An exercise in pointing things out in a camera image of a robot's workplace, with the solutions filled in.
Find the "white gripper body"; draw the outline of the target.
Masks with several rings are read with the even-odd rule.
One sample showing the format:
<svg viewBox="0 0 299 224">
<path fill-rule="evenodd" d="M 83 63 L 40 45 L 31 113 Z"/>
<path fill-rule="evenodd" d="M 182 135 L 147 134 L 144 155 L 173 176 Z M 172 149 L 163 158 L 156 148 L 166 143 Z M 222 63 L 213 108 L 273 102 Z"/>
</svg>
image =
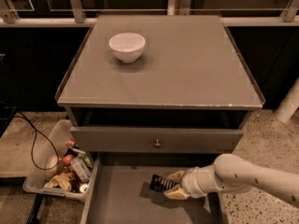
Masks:
<svg viewBox="0 0 299 224">
<path fill-rule="evenodd" d="M 214 168 L 208 165 L 203 168 L 188 169 L 181 179 L 181 187 L 192 198 L 198 199 L 217 190 Z"/>
</svg>

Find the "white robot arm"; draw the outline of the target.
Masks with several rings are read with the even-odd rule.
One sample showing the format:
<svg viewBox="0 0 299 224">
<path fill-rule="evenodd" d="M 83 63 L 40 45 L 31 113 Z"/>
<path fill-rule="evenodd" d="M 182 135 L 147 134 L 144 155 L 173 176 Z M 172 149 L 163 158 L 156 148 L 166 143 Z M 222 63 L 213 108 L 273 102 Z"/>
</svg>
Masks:
<svg viewBox="0 0 299 224">
<path fill-rule="evenodd" d="M 299 207 L 299 174 L 255 165 L 233 154 L 222 154 L 205 167 L 171 174 L 177 184 L 164 192 L 171 200 L 198 199 L 208 193 L 243 193 L 260 189 L 294 207 Z"/>
</svg>

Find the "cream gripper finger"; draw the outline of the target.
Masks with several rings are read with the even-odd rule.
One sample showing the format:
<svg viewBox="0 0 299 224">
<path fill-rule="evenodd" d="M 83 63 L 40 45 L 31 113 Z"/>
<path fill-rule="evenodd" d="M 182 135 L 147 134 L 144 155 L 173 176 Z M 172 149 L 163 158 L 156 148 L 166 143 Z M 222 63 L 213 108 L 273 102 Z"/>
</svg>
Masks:
<svg viewBox="0 0 299 224">
<path fill-rule="evenodd" d="M 184 171 L 177 171 L 171 175 L 168 175 L 166 177 L 167 180 L 170 180 L 172 182 L 175 182 L 175 183 L 179 183 L 181 178 L 185 175 L 185 172 Z"/>
<path fill-rule="evenodd" d="M 187 200 L 189 194 L 184 191 L 180 185 L 175 185 L 173 188 L 166 190 L 164 196 L 170 200 Z"/>
</svg>

